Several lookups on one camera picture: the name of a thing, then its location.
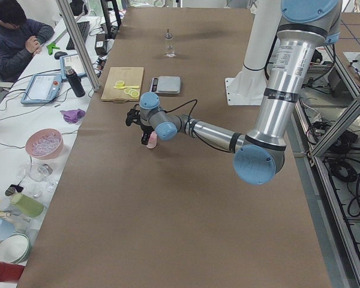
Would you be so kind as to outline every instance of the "white table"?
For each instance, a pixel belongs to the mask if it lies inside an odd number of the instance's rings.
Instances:
[[[94,16],[84,16],[81,21],[90,21],[91,28],[90,31],[96,27],[99,27],[100,23],[102,23],[101,17]],[[47,70],[54,70],[60,68],[60,61],[56,60],[53,55],[48,55],[46,45],[53,41],[63,30],[65,29],[65,25],[63,21],[61,21],[55,28],[55,34],[43,46],[43,50],[40,54],[36,55],[31,63],[27,66],[26,70],[22,73],[21,77],[41,73]],[[86,47],[91,58],[92,63],[94,63],[98,56],[94,50],[95,47],[95,36],[88,36],[86,40]],[[64,37],[56,44],[64,51],[69,40],[69,34],[66,33]],[[75,54],[75,50],[67,51],[69,55]],[[12,88],[15,89],[25,89],[30,81],[31,77],[27,77],[23,80],[19,80]],[[64,82],[60,94],[62,94],[57,101],[51,102],[49,104],[36,105],[36,106],[25,106],[20,103],[20,99],[23,94],[19,94],[15,99],[7,102],[7,108],[4,111],[0,111],[0,119],[11,117],[14,115],[19,115],[23,113],[28,113],[22,116],[12,117],[5,120],[0,121],[0,143],[6,145],[13,145],[23,147],[30,135],[34,134],[40,129],[44,128],[54,128],[60,131],[60,133],[70,133],[76,131],[81,124],[79,120],[76,124],[69,124],[64,121],[63,116],[61,114],[61,110],[74,110],[74,109],[82,109],[86,111],[90,101],[91,94],[93,93],[92,87],[89,83],[89,80],[84,77],[82,79],[83,87],[86,91],[86,95],[82,98],[77,98],[72,90],[69,90],[67,93],[67,99],[64,102],[62,101],[65,98],[64,91],[70,88],[68,82]],[[9,94],[9,96],[5,97],[2,103],[0,104],[0,109],[5,108],[6,101],[9,98],[15,97],[19,92],[13,92]],[[74,145],[74,141],[76,139],[76,134],[66,134],[63,135],[64,140],[64,148],[60,155],[52,160],[37,160],[32,159],[33,163],[47,163],[53,169],[53,173],[49,176],[48,180],[59,180],[61,177],[63,168],[67,161],[67,158],[70,154],[70,151]],[[5,198],[5,190],[9,187],[10,184],[18,184],[20,178],[18,176],[19,169],[21,166],[29,163],[30,158],[26,153],[25,148],[17,149],[17,148],[9,148],[6,146],[0,145],[0,199]],[[43,193],[40,198],[37,200],[42,202],[46,207],[48,207],[53,193],[46,191],[45,187],[47,185],[46,181],[43,182],[35,182],[28,177],[25,178],[21,184],[27,189],[27,187],[31,187],[37,185],[42,189]],[[28,226],[28,231],[30,232],[31,241],[34,242],[35,237],[37,235],[38,229],[40,228],[41,223],[37,221],[32,221]],[[15,287],[15,284],[7,284],[0,283],[0,288],[9,288]]]

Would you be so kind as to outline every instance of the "green clip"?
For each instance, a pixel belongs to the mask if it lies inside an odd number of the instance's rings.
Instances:
[[[52,43],[47,45],[47,49],[48,49],[48,55],[52,55],[53,50],[54,49],[60,49],[60,47],[56,46],[55,42],[52,42]]]

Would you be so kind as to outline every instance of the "black hair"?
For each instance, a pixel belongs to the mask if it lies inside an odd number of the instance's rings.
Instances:
[[[0,20],[4,23],[20,25],[25,23],[26,16],[16,0],[0,0]]]

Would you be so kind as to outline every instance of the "person's hand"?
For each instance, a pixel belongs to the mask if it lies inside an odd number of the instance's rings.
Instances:
[[[25,48],[29,53],[34,53],[38,48],[41,48],[40,43],[37,41],[36,36],[30,36],[25,42]]]
[[[41,52],[41,46],[35,50],[32,57],[34,57],[36,54],[40,54],[40,52]]]

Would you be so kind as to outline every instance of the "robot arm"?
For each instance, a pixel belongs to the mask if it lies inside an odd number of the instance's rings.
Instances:
[[[153,129],[161,140],[183,132],[235,153],[233,166],[244,181],[255,185],[270,181],[284,164],[286,126],[314,50],[338,38],[341,2],[283,0],[281,11],[283,17],[277,32],[280,46],[252,130],[242,135],[188,115],[170,115],[160,107],[159,97],[147,92],[141,96],[141,110],[132,109],[127,118],[127,125],[137,121],[141,126],[142,143],[148,141]]]

